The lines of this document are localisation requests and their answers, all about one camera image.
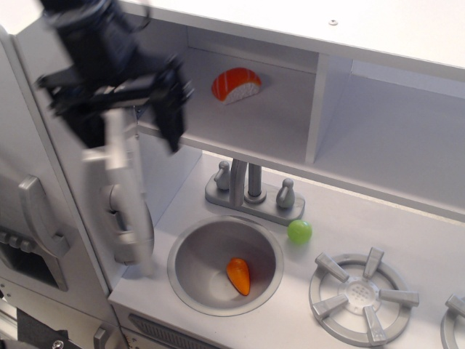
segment orange toy carrot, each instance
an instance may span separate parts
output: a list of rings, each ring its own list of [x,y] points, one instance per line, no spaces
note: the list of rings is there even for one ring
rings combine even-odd
[[[234,287],[244,296],[250,292],[250,275],[245,260],[241,258],[231,258],[226,267],[227,277]]]

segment small green ball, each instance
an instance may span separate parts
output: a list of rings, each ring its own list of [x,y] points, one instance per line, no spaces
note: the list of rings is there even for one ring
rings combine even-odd
[[[288,226],[288,237],[295,244],[305,244],[312,237],[312,226],[304,220],[294,220]]]

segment sink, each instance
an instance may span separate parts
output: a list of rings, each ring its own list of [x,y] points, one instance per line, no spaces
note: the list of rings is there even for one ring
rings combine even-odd
[[[247,296],[230,283],[226,266],[233,257],[248,264]],[[177,296],[191,308],[213,316],[247,313],[275,293],[283,276],[283,253],[262,225],[242,217],[219,216],[187,229],[168,258],[168,277]]]

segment faucet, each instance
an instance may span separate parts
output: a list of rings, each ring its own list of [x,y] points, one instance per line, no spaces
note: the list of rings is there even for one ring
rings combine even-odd
[[[248,190],[244,194],[247,163],[233,159],[230,173],[230,204],[242,206],[244,199],[250,204],[260,204],[267,197],[267,191],[262,189],[262,167],[248,164]]]
[[[248,187],[245,190],[247,166]],[[207,183],[205,197],[213,204],[288,225],[302,217],[305,207],[305,199],[294,193],[292,187],[289,178],[283,181],[282,188],[262,183],[260,165],[233,159],[231,170],[227,161],[219,163],[219,171]],[[288,204],[288,197],[292,198],[291,204]]]

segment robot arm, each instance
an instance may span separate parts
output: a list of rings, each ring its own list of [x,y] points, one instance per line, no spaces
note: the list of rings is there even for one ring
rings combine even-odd
[[[184,132],[182,106],[192,92],[177,59],[144,54],[116,0],[41,3],[46,21],[73,61],[68,69],[38,81],[52,98],[55,113],[88,148],[95,148],[105,144],[102,112],[148,106],[171,150],[177,151]]]

